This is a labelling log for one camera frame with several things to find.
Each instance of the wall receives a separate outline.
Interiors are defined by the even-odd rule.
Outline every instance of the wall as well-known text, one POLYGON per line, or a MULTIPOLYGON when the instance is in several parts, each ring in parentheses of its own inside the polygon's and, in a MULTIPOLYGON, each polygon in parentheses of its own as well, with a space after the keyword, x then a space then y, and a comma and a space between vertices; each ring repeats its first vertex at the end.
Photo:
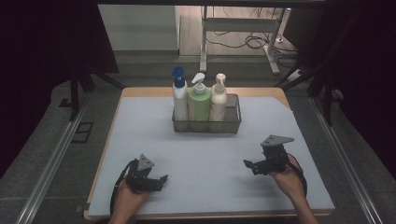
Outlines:
POLYGON ((99 5, 113 50, 178 49, 178 7, 99 5))

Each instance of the pump bottle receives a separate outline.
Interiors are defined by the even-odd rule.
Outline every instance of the pump bottle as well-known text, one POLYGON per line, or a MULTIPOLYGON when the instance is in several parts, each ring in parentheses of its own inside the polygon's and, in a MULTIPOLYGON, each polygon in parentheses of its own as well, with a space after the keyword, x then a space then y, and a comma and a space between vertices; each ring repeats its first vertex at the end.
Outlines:
POLYGON ((224 82, 226 76, 224 74, 216 75, 216 84, 212 86, 212 96, 210 101, 209 129, 213 133, 218 133, 222 129, 222 121, 227 105, 227 90, 224 82))
POLYGON ((187 109, 187 82, 183 75, 184 70, 182 67, 176 67, 172 72, 172 77, 174 78, 172 91, 175 106, 175 125, 178 131, 185 131, 188 128, 187 121, 189 119, 187 109))
POLYGON ((204 79, 205 75, 203 73, 195 75, 192 83, 196 84, 189 89, 187 100, 189 121, 193 121, 190 122, 190 127, 196 132, 204 132, 207 129, 207 122, 209 121, 211 91, 202 83, 204 79))

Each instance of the wrist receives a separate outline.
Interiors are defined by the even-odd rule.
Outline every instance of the wrist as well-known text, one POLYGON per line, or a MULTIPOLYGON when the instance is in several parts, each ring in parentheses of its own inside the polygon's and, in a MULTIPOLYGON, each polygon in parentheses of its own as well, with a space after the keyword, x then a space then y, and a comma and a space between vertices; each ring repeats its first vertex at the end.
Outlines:
POLYGON ((125 224, 128 222, 128 220, 128 217, 113 214, 108 224, 125 224))
POLYGON ((298 205, 305 205, 308 204, 308 201, 306 200, 304 195, 290 195, 289 196, 291 202, 293 203, 294 207, 298 205))

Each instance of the aluminum rail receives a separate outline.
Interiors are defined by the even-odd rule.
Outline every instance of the aluminum rail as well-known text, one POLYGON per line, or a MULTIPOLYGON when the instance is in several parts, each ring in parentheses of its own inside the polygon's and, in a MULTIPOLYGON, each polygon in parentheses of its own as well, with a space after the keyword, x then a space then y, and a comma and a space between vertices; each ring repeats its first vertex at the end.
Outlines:
POLYGON ((55 150, 52 152, 52 155, 50 156, 46 167, 44 168, 37 182, 35 183, 35 187, 30 193, 26 204, 22 208, 16 223, 32 223, 33 219, 35 218, 35 214, 37 213, 40 204, 43 202, 44 196, 46 195, 47 190, 50 187, 50 183, 52 182, 52 179, 55 176, 59 165, 61 164, 64 153, 66 152, 70 141, 73 138, 73 134, 76 131, 78 124, 85 113, 90 98, 91 97, 89 94, 88 96, 82 97, 81 108, 78 111, 76 118, 68 123, 67 128, 65 129, 55 150))
POLYGON ((341 168, 344 170, 346 178, 349 182, 350 187, 355 193, 356 198, 358 199, 359 203, 361 204, 361 209, 366 215, 367 220, 371 224, 382 224, 381 217, 376 211, 375 204, 371 199, 370 195, 367 192, 367 189, 361 183, 358 175, 356 174, 355 169, 353 168, 347 154, 344 151, 343 146, 340 143, 340 140, 337 137, 334 129, 329 126, 322 116, 322 108, 318 99, 310 98, 310 102, 316 110, 318 119, 320 124, 322 125, 325 133, 328 135, 329 139, 332 143, 332 148, 334 149, 335 155, 337 159, 340 161, 341 168))

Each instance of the spray bottle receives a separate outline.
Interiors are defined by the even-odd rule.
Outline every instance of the spray bottle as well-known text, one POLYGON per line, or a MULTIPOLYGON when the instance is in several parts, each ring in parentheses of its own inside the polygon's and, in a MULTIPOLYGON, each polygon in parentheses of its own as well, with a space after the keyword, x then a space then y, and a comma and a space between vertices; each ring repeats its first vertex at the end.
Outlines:
POLYGON ((201 121, 190 123, 191 128, 196 132, 204 132, 209 121, 211 91, 202 83, 204 79, 205 75, 203 73, 195 75, 192 83, 196 84, 189 89, 187 100, 189 121, 201 121))

